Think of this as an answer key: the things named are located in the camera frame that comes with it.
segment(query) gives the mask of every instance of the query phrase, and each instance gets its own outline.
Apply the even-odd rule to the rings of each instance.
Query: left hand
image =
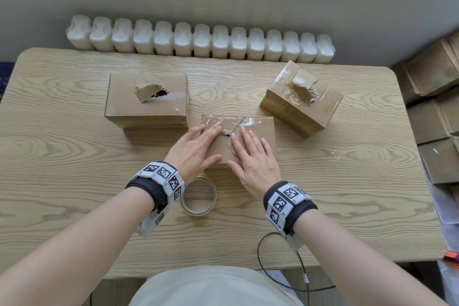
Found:
[[[179,171],[185,184],[193,181],[199,173],[222,158],[221,155],[212,155],[204,159],[210,143],[223,130],[221,123],[218,122],[195,139],[196,134],[205,127],[200,125],[191,128],[175,143],[164,159]]]

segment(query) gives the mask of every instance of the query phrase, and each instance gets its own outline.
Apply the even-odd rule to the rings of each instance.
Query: gray wall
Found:
[[[71,48],[64,30],[77,13],[325,32],[332,63],[351,65],[390,66],[459,26],[455,0],[0,0],[0,60]]]

